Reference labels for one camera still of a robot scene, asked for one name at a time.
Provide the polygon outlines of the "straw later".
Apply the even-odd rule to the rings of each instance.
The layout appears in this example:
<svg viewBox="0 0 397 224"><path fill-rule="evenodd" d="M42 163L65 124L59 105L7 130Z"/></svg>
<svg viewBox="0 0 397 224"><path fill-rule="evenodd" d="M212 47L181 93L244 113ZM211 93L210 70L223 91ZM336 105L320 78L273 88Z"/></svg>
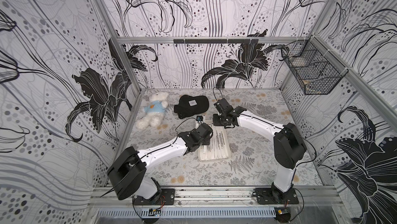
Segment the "straw later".
<svg viewBox="0 0 397 224"><path fill-rule="evenodd" d="M225 134L224 131L221 131L221 139L222 139L222 149L223 149L223 157L227 157L227 147L225 142Z"/></svg>

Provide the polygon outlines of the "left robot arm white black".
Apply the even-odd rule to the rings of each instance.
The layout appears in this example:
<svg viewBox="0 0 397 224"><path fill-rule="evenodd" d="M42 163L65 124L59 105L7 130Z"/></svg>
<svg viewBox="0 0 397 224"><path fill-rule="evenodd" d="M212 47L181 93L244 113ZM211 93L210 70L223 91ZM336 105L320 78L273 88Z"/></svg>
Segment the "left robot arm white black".
<svg viewBox="0 0 397 224"><path fill-rule="evenodd" d="M171 140L160 145L136 150L127 147L109 167L107 175L112 191L119 200L131 196L142 197L151 204L159 202L162 196L160 184L145 174L148 170L171 160L195 152L200 146L208 145L213 129L206 123L198 128L177 134Z"/></svg>

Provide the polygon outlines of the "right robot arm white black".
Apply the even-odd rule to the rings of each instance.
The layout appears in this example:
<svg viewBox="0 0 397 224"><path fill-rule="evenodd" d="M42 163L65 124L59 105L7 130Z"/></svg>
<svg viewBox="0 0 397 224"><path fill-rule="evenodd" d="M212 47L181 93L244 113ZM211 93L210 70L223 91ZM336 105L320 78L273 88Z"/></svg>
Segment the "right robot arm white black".
<svg viewBox="0 0 397 224"><path fill-rule="evenodd" d="M307 151L295 124L278 124L259 117L246 108L233 108L224 98L218 100L214 106L218 111L213 115L215 126L247 128L274 142L274 157L278 169L272 188L280 194L287 193L293 186L297 166Z"/></svg>

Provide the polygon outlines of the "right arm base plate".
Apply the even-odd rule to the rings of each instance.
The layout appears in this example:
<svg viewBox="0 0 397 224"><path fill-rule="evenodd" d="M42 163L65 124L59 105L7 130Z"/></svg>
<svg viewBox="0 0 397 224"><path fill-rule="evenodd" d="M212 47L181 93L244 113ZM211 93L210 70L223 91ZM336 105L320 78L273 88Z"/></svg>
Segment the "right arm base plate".
<svg viewBox="0 0 397 224"><path fill-rule="evenodd" d="M298 197L294 188L290 188L286 193L282 193L276 188L255 188L252 197L256 198L260 205L289 205L299 204Z"/></svg>

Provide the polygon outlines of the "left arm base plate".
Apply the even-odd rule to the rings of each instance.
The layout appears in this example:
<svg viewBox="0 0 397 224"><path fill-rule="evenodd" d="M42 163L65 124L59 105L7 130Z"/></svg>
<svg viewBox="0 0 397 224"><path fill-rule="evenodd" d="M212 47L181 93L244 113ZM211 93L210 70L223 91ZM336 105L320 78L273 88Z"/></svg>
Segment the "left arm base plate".
<svg viewBox="0 0 397 224"><path fill-rule="evenodd" d="M162 189L159 198L155 201L153 199L144 199L141 196L133 198L133 204L138 206L168 206L173 205L175 200L175 189L174 188L164 188Z"/></svg>

